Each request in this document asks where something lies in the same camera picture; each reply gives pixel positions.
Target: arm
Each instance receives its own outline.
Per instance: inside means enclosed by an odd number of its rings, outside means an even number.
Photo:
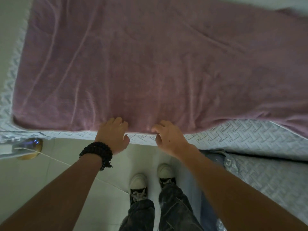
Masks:
[[[124,136],[127,128],[121,118],[110,119],[100,127],[95,142],[105,143],[117,154],[129,144]],[[4,221],[0,230],[73,230],[101,166],[98,155],[83,155]]]
[[[152,131],[159,133],[158,147],[191,171],[228,231],[308,230],[274,201],[202,155],[171,122],[162,121]]]

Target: pink blanket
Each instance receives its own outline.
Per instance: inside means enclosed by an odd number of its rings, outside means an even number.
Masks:
[[[35,0],[14,122],[192,133],[262,119],[308,137],[307,36],[307,20],[219,0]]]

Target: foot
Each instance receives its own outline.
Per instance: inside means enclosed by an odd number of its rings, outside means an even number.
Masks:
[[[166,185],[176,185],[175,175],[170,165],[161,164],[157,169],[157,175],[162,189]]]
[[[131,205],[148,198],[148,183],[144,174],[138,173],[131,179],[129,198]]]

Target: black beaded bracelet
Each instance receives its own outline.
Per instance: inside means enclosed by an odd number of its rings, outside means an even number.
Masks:
[[[103,171],[105,168],[111,168],[112,165],[110,161],[112,159],[112,151],[108,145],[102,142],[94,142],[85,147],[82,152],[79,154],[79,158],[84,154],[92,153],[100,156],[102,158],[102,167],[100,171]]]

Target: pants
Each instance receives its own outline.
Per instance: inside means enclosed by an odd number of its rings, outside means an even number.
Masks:
[[[161,209],[159,231],[203,231],[179,187],[166,185],[158,200]],[[128,210],[119,231],[153,231],[154,218],[154,203],[149,199],[138,201]]]

